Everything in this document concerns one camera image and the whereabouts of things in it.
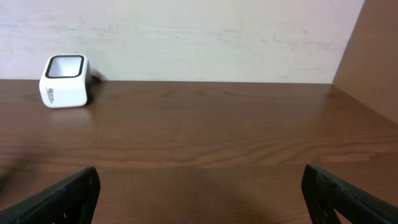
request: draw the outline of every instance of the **wooden panel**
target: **wooden panel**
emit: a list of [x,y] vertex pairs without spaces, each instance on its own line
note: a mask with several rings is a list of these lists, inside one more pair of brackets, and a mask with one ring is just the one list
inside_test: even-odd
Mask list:
[[0,209],[95,166],[93,223],[310,223],[315,163],[398,205],[398,128],[330,85],[104,82],[51,110],[0,81]]
[[398,1],[367,0],[334,85],[398,123]]

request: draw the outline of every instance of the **white cup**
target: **white cup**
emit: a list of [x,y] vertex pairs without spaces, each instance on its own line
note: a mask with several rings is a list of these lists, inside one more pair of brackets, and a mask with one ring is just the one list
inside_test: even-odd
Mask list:
[[49,108],[83,106],[90,82],[90,66],[84,55],[54,55],[47,60],[39,90]]

